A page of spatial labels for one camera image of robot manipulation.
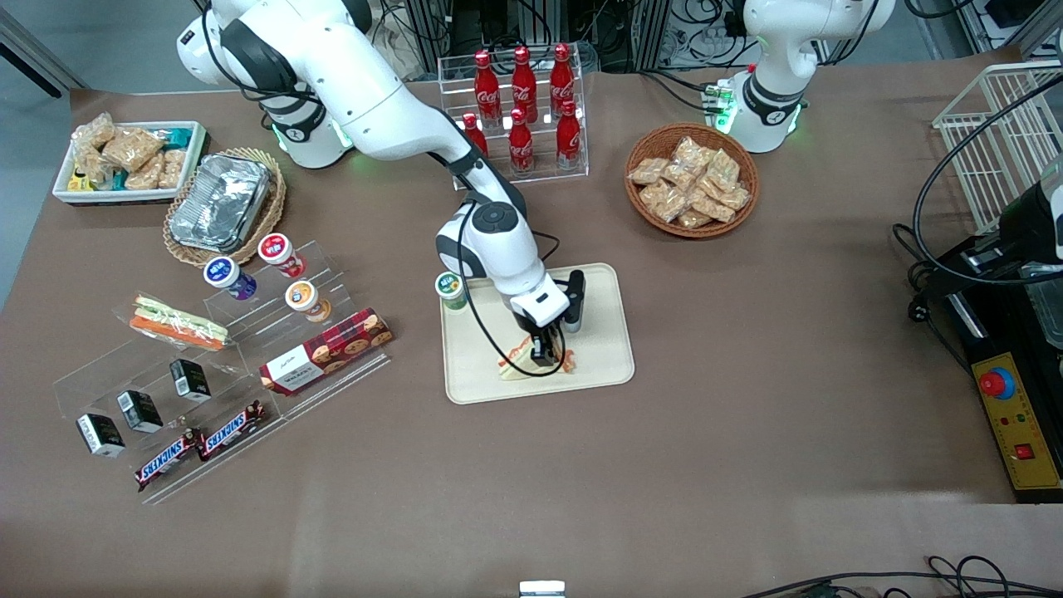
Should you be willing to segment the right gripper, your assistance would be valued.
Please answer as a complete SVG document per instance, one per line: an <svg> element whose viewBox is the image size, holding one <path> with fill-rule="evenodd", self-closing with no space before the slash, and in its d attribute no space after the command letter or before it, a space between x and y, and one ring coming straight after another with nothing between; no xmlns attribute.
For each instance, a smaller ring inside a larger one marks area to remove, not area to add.
<svg viewBox="0 0 1063 598"><path fill-rule="evenodd" d="M529 356L536 366L549 368L549 356L552 360L566 359L563 329L552 326L571 306L563 283L555 281L546 272L532 289L509 297L508 304L517 324L529 334Z"/></svg>

